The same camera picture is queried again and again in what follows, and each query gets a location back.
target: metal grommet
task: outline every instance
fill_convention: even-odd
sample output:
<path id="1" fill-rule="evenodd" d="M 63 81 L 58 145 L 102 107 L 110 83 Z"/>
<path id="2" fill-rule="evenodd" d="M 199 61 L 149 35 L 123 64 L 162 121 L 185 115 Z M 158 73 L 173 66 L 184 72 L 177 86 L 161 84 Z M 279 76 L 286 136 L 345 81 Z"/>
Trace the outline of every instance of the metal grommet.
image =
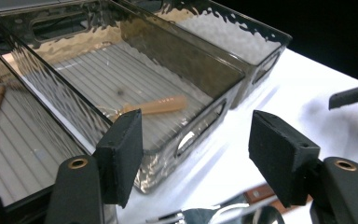
<path id="1" fill-rule="evenodd" d="M 337 160 L 336 162 L 334 162 L 334 164 L 343 170 L 347 170 L 347 171 L 356 171 L 357 170 L 357 167 L 349 161 Z"/>
<path id="2" fill-rule="evenodd" d="M 89 163 L 89 161 L 87 159 L 84 158 L 80 158 L 80 159 L 75 159 L 72 160 L 71 162 L 69 162 L 68 167 L 69 169 L 80 169 L 82 167 L 85 167 L 87 165 L 87 163 Z"/>

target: white table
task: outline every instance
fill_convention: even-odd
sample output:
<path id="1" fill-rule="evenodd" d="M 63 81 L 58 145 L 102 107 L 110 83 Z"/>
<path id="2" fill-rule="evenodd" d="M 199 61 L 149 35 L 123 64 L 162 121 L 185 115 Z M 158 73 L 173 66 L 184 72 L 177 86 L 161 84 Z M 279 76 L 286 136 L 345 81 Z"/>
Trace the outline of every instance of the white table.
<path id="1" fill-rule="evenodd" d="M 328 110 L 329 97 L 358 86 L 343 75 L 287 49 L 270 77 L 191 156 L 150 194 L 134 189 L 119 223 L 145 223 L 183 207 L 213 205 L 265 180 L 249 159 L 254 109 L 284 119 L 321 147 L 320 159 L 344 157 L 358 162 L 358 104 Z M 284 215 L 287 224 L 311 223 L 310 205 Z"/>

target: textured glass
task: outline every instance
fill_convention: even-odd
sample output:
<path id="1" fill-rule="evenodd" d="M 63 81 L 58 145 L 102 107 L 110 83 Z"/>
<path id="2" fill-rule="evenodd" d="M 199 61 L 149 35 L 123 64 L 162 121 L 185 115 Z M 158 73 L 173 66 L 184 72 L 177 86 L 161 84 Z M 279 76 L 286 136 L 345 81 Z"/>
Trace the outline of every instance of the textured glass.
<path id="1" fill-rule="evenodd" d="M 85 31 L 60 35 L 58 30 L 43 41 L 34 37 L 35 29 L 43 33 L 36 24 L 49 24 L 43 20 L 78 12 L 88 15 L 80 22 Z M 0 13 L 0 26 L 22 78 L 92 146 L 114 121 L 104 113 L 185 96 L 186 108 L 143 115 L 145 156 L 135 181 L 143 192 L 157 186 L 223 120 L 244 79 L 239 69 L 192 41 L 111 1 Z M 190 132 L 191 143 L 179 148 Z"/>
<path id="2" fill-rule="evenodd" d="M 54 184 L 59 165 L 85 153 L 0 61 L 0 197 L 4 205 Z"/>
<path id="3" fill-rule="evenodd" d="M 291 40 L 287 34 L 209 0 L 165 1 L 160 9 L 125 0 L 120 4 L 242 70 L 246 78 L 233 108 L 268 76 Z"/>

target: white surface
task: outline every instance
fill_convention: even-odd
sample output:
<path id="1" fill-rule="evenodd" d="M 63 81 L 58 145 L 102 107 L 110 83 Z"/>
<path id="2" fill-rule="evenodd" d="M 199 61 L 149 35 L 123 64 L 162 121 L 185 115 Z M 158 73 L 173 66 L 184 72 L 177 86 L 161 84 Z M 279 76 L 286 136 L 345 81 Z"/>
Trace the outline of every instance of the white surface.
<path id="1" fill-rule="evenodd" d="M 249 159 L 254 109 L 275 114 L 321 147 L 320 159 L 358 162 L 358 104 L 328 110 L 329 97 L 358 86 L 358 80 L 287 49 L 270 77 L 154 192 L 131 193 L 119 223 L 145 223 L 183 207 L 212 205 L 264 182 Z M 284 215 L 287 224 L 311 223 L 310 205 Z"/>

